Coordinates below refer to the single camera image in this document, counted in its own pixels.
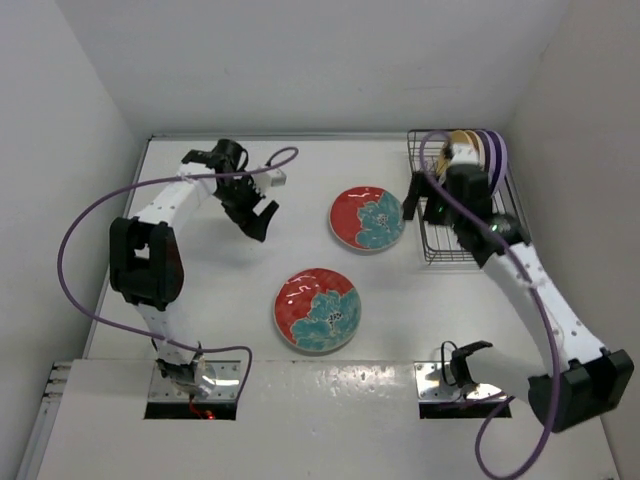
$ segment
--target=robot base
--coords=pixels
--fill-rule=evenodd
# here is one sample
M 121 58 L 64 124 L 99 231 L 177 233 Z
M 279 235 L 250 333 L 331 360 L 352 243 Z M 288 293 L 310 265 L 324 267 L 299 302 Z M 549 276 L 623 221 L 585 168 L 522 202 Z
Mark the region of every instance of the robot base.
M 445 370 L 452 381 L 449 362 L 445 362 Z M 445 384 L 440 362 L 416 362 L 414 372 L 420 418 L 423 419 L 486 418 L 497 404 L 506 399 L 504 394 L 498 395 L 500 389 L 488 384 L 464 388 Z M 509 407 L 502 410 L 498 417 L 511 418 Z
M 208 395 L 193 399 L 197 411 L 211 412 L 216 420 L 236 419 L 236 397 L 242 370 L 239 361 L 207 361 L 207 372 L 213 375 L 213 388 Z M 162 378 L 156 365 L 151 375 L 145 419 L 200 419 L 189 405 L 189 396 L 177 389 L 169 378 Z

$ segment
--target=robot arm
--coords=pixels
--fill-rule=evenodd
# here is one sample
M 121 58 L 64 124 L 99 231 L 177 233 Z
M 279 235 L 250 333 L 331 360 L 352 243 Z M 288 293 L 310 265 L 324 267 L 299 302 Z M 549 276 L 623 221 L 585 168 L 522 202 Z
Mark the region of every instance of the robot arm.
M 232 140 L 220 140 L 211 152 L 191 150 L 176 173 L 184 181 L 170 183 L 131 218 L 117 218 L 111 224 L 111 286 L 134 305 L 152 333 L 185 345 L 199 345 L 179 298 L 184 269 L 177 238 L 203 202 L 215 196 L 247 236 L 259 241 L 266 238 L 278 204 L 270 202 L 260 214 L 254 208 L 270 187 L 284 185 L 286 176 L 282 171 L 229 179 L 187 178 L 241 172 L 247 163 L 248 153 Z M 197 393 L 199 355 L 167 342 L 154 342 L 154 346 L 163 375 L 188 393 Z
M 507 296 L 529 334 L 540 357 L 505 355 L 491 342 L 478 341 L 452 353 L 451 374 L 458 387 L 488 383 L 531 406 L 544 423 L 547 417 L 553 376 L 551 348 L 544 323 L 530 288 L 535 287 L 551 322 L 559 353 L 561 390 L 558 414 L 553 426 L 560 432 L 614 409 L 629 382 L 633 362 L 624 350 L 612 353 L 580 321 L 538 259 L 528 233 L 517 218 L 492 211 L 488 175 L 479 166 L 477 153 L 468 145 L 447 145 L 448 168 L 439 183 L 456 200 L 500 235 L 520 259 L 531 277 L 526 283 L 504 248 L 492 237 L 449 208 L 422 172 L 411 180 L 404 202 L 404 218 L 411 220 L 420 197 L 427 197 L 424 221 L 448 225 L 460 245 L 472 253 L 478 266 Z

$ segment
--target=black cable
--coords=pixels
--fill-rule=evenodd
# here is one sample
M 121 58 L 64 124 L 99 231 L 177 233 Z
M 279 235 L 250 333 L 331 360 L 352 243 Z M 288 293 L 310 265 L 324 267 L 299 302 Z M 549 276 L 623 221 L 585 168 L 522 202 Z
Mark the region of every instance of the black cable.
M 454 350 L 458 349 L 458 346 L 451 340 L 445 340 L 444 342 L 442 342 L 442 344 L 440 345 L 440 376 L 442 377 L 442 381 L 445 383 L 445 385 L 449 387 L 455 387 L 457 385 L 455 379 L 453 380 L 453 383 L 449 383 L 447 381 L 447 374 L 444 369 L 444 347 L 447 343 L 450 344 Z
M 247 168 L 247 165 L 249 165 L 249 152 L 247 152 L 244 148 L 242 149 L 242 151 L 244 152 L 244 163 L 238 169 L 239 172 L 243 171 L 245 168 Z M 266 164 L 267 167 L 271 166 L 271 160 L 272 159 L 270 158 L 269 161 L 267 162 Z

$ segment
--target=red and blue plate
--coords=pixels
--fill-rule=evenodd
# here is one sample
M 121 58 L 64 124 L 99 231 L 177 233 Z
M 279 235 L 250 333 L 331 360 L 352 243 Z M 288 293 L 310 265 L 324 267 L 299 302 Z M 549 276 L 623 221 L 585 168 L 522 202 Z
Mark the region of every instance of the red and blue plate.
M 360 324 L 362 304 L 353 284 L 332 270 L 312 268 L 291 277 L 276 296 L 276 327 L 293 347 L 328 353 L 346 344 Z
M 342 242 L 374 252 L 396 243 L 404 231 L 402 204 L 378 187 L 355 187 L 342 192 L 331 206 L 331 230 Z

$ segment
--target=white table surface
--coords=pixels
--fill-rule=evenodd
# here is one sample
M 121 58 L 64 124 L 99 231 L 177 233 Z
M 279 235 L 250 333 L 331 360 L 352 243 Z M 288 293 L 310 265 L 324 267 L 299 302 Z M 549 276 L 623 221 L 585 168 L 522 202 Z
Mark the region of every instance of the white table surface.
M 328 227 L 332 201 L 349 187 L 376 185 L 404 198 L 410 178 L 404 141 L 241 143 L 252 166 L 282 146 L 300 148 L 286 167 L 287 185 L 270 192 L 281 206 L 266 242 L 246 238 L 216 200 L 192 217 L 179 238 L 182 298 L 203 346 L 245 344 L 255 352 L 238 420 L 143 421 L 155 358 L 150 341 L 98 325 L 89 360 L 74 364 L 39 479 L 483 478 L 473 454 L 480 422 L 419 420 L 412 362 L 435 359 L 446 339 L 459 345 L 489 340 L 505 353 L 537 358 L 522 322 L 482 273 L 426 266 L 415 222 L 398 244 L 373 256 L 347 250 Z M 189 149 L 214 144 L 153 140 L 140 179 L 172 175 Z M 131 213 L 161 188 L 138 191 Z M 289 348 L 272 317 L 282 282 L 309 267 L 341 272 L 363 302 L 354 339 L 321 358 Z M 145 328 L 110 289 L 99 313 Z M 238 353 L 224 358 L 244 360 Z M 366 387 L 340 373 L 384 365 L 394 375 Z M 541 430 L 526 404 L 514 402 L 513 414 L 494 423 L 484 447 L 489 463 L 503 473 L 528 456 Z M 612 472 L 602 424 L 594 419 L 554 436 L 524 478 L 600 480 Z
M 481 480 L 480 420 L 420 420 L 413 365 L 258 361 L 236 421 L 143 420 L 153 362 L 74 362 L 38 480 Z M 540 425 L 522 402 L 488 430 L 511 473 Z M 524 480 L 602 480 L 599 420 L 553 436 Z
M 410 172 L 406 144 L 396 141 L 243 141 L 251 166 L 276 149 L 296 144 L 300 156 L 286 167 L 287 185 L 270 191 L 280 203 L 261 244 L 244 236 L 212 199 L 192 216 L 178 239 L 185 268 L 181 293 L 189 321 L 206 347 L 246 344 L 257 359 L 305 358 L 276 332 L 273 301 L 282 283 L 310 267 L 336 270 L 358 289 L 363 316 L 358 332 L 335 360 L 428 360 L 446 339 L 459 345 L 489 340 L 507 353 L 535 358 L 537 349 L 499 289 L 477 271 L 447 273 L 426 266 L 417 222 L 407 224 L 388 251 L 354 254 L 333 238 L 328 211 L 355 185 L 384 187 L 400 200 Z M 140 179 L 175 173 L 192 148 L 215 141 L 154 140 Z M 135 193 L 131 215 L 161 186 Z M 107 289 L 100 315 L 145 328 L 119 293 Z M 88 358 L 155 358 L 148 339 L 98 325 Z

